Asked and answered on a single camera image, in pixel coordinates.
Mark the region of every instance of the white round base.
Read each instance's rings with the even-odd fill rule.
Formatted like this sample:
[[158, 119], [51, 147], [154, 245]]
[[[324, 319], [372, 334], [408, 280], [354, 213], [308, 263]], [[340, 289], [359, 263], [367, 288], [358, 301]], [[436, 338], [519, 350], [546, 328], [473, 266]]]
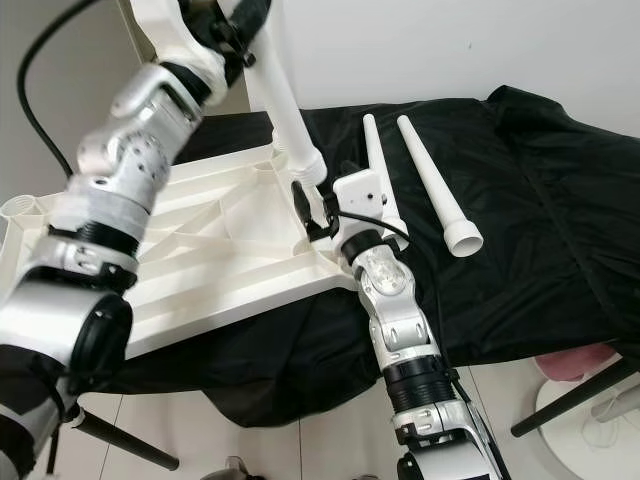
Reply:
[[[547, 381], [538, 392], [536, 411], [575, 386], [572, 382]], [[558, 460], [583, 480], [640, 479], [640, 411], [602, 424], [591, 416], [591, 407], [612, 396], [612, 390], [607, 390], [540, 428]]]

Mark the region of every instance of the white wall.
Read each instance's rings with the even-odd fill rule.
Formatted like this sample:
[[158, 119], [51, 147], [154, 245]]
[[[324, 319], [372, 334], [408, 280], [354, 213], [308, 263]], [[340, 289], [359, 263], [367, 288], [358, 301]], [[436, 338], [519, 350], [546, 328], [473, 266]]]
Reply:
[[484, 99], [508, 84], [640, 136], [638, 0], [274, 3], [276, 43], [304, 108]]
[[[62, 171], [20, 109], [15, 76], [28, 45], [71, 3], [0, 1], [0, 205], [15, 195], [64, 188]], [[138, 65], [111, 0], [72, 20], [36, 59], [28, 79], [32, 108], [73, 166], [81, 137], [104, 121], [111, 98]]]

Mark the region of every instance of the black cloth cover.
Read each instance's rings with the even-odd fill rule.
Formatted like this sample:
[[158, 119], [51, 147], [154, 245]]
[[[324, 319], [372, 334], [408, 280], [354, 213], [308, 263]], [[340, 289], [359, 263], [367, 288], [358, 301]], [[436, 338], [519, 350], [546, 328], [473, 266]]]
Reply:
[[[640, 338], [640, 141], [572, 120], [558, 103], [501, 87], [446, 99], [303, 112], [330, 177], [367, 164], [362, 116], [376, 117], [398, 207], [437, 260], [446, 348], [457, 365]], [[480, 252], [456, 259], [396, 126], [406, 114], [467, 216]], [[270, 142], [262, 113], [208, 118], [181, 159]], [[434, 318], [424, 259], [406, 252]], [[109, 391], [202, 389], [243, 426], [328, 410], [379, 372], [367, 315], [333, 290], [128, 361]]]

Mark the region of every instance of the white floor tile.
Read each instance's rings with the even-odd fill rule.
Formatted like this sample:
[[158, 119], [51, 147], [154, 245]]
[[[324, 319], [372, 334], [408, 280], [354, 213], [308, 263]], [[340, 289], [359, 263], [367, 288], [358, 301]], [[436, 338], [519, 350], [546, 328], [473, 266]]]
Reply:
[[538, 431], [521, 438], [513, 424], [533, 413], [544, 382], [532, 360], [471, 367], [492, 431], [514, 480], [579, 480], [551, 453]]
[[180, 459], [170, 472], [110, 447], [102, 480], [198, 480], [241, 456], [251, 473], [300, 480], [297, 423], [243, 429], [224, 418], [201, 392], [125, 396], [116, 425]]
[[[79, 402], [87, 411], [108, 422], [115, 422], [122, 395], [88, 393]], [[55, 472], [62, 480], [98, 480], [107, 455], [108, 445], [86, 433], [63, 425], [56, 459]], [[44, 476], [49, 458], [49, 442], [42, 451], [38, 463], [29, 476], [37, 480]]]
[[[465, 390], [481, 413], [482, 404], [467, 367], [458, 369]], [[341, 405], [303, 419], [301, 424], [304, 480], [351, 480], [369, 473], [395, 480], [396, 463], [405, 453], [390, 419], [391, 401], [384, 381]]]

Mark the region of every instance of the pink object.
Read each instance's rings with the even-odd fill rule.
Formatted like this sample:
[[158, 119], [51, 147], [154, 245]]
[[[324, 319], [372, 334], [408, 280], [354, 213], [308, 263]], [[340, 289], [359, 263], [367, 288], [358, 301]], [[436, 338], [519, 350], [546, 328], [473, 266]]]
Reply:
[[535, 361], [548, 379], [577, 382], [582, 380], [585, 373], [606, 362], [615, 353], [615, 350], [608, 345], [596, 343], [562, 352], [538, 355]]

